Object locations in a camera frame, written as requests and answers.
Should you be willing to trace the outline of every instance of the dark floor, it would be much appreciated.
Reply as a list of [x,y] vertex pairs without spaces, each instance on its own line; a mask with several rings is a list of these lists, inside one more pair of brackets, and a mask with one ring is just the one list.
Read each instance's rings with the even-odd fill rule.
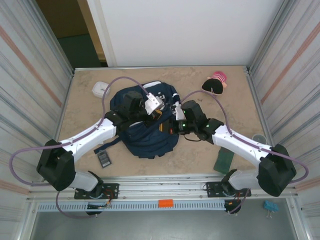
[[33,240],[295,240],[285,199],[268,219],[264,200],[248,199],[238,216],[224,211],[103,212],[98,218],[71,219],[38,213]]
[[89,34],[58,38],[72,68],[100,68],[101,64]]

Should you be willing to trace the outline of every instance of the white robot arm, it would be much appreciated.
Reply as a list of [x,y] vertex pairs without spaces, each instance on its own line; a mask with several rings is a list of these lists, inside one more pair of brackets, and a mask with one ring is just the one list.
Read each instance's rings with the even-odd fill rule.
[[223,192],[224,196],[234,196],[244,189],[261,188],[266,193],[278,197],[297,174],[292,161],[262,151],[265,149],[289,156],[285,147],[279,144],[275,147],[261,144],[228,129],[223,122],[207,118],[194,100],[185,102],[181,109],[184,117],[170,119],[159,129],[171,134],[195,133],[200,140],[224,147],[248,160],[255,167],[254,170],[245,171],[233,169],[221,182],[210,185],[207,183],[207,190],[214,192],[215,195],[218,196]]
[[141,94],[129,92],[124,96],[123,104],[107,112],[102,122],[100,119],[86,130],[60,142],[53,139],[48,141],[46,146],[66,143],[69,145],[44,150],[37,165],[37,172],[57,191],[69,187],[85,190],[93,197],[99,196],[103,181],[93,172],[76,171],[75,163],[93,147],[113,138],[131,124],[152,123],[158,119],[161,114],[157,109],[164,105],[163,101],[151,93],[147,98],[144,102]]

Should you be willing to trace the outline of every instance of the green sponge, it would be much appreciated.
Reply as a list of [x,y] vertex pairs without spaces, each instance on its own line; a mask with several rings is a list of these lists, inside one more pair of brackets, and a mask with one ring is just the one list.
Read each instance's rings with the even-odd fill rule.
[[213,169],[219,173],[227,174],[229,172],[234,155],[235,153],[233,151],[221,147]]

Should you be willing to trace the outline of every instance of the pink plush toy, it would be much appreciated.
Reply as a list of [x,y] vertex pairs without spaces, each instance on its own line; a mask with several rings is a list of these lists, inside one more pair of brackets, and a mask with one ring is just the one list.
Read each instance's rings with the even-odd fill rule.
[[222,71],[216,71],[212,77],[207,78],[202,89],[214,95],[221,95],[227,87],[226,81],[227,76]]

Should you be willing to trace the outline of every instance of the backpack strap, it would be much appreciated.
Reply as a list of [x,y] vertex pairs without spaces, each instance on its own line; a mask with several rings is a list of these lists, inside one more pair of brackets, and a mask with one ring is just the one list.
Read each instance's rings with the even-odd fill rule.
[[122,141],[124,140],[127,144],[130,144],[130,143],[139,141],[139,140],[145,138],[146,136],[148,136],[148,135],[149,135],[150,133],[152,133],[154,130],[158,129],[159,126],[160,126],[160,124],[162,124],[163,122],[165,122],[165,121],[166,121],[167,119],[169,119],[171,116],[172,116],[171,110],[170,110],[170,109],[167,109],[167,111],[165,111],[165,112],[161,115],[160,119],[158,119],[153,125],[151,125],[150,127],[148,127],[147,130],[146,130],[143,134],[139,135],[139,136],[136,137],[136,138],[131,138],[131,139],[129,139],[129,138],[127,138],[127,137],[120,137],[120,136],[118,136],[115,140],[113,140],[113,141],[111,141],[111,142],[108,142],[108,143],[106,143],[106,144],[103,144],[102,146],[96,148],[96,149],[94,150],[94,153],[97,154],[97,153],[99,153],[100,151],[104,151],[104,150],[106,150],[108,147],[111,147],[111,146],[113,146],[113,145],[116,145],[116,144],[119,143],[121,140],[122,140]]

